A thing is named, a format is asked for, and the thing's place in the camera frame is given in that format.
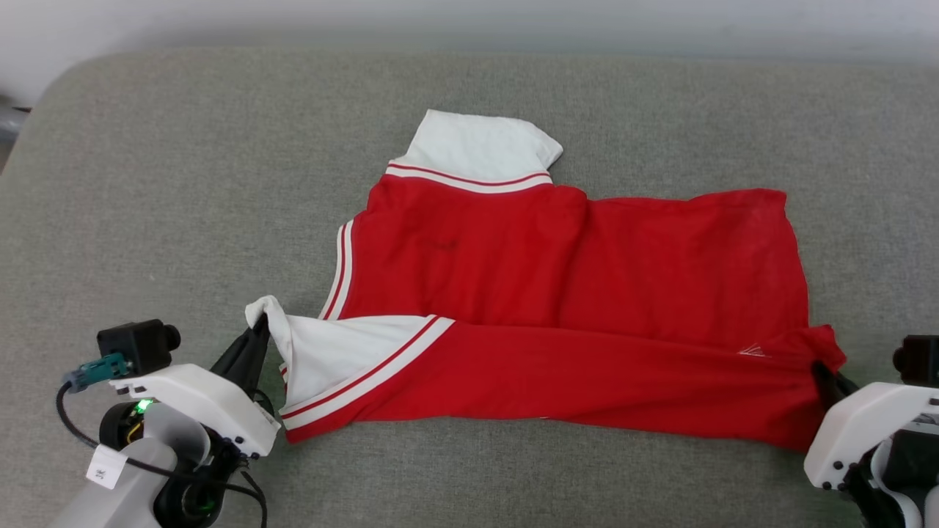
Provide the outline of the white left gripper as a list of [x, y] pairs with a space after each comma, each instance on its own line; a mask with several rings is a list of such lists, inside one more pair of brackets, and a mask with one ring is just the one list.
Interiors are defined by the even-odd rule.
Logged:
[[268, 315], [238, 335], [212, 365], [177, 364], [109, 384], [131, 397], [156, 399], [235, 442], [241, 453], [268, 457], [281, 425], [258, 401], [271, 330]]

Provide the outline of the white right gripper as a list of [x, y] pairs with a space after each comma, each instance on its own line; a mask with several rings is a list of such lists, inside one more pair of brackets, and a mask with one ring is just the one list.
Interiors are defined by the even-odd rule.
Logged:
[[863, 466], [881, 489], [939, 483], [939, 389], [888, 382], [859, 389], [824, 363], [811, 373], [829, 408], [803, 464], [812, 485], [835, 487]]

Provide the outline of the red and white jersey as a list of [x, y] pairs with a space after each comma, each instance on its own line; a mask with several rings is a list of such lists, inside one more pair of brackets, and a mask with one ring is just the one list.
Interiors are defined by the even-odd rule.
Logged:
[[337, 232], [318, 317], [246, 307], [282, 357], [291, 442], [352, 423], [551, 419], [808, 451], [812, 326], [787, 194], [591, 199], [561, 144], [429, 110]]

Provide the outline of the white paper label tag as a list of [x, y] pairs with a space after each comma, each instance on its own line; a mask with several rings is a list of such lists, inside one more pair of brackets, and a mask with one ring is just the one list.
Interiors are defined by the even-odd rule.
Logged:
[[101, 488], [114, 489], [120, 481], [120, 475], [127, 464], [128, 456], [120, 451], [99, 444], [85, 472], [85, 478]]

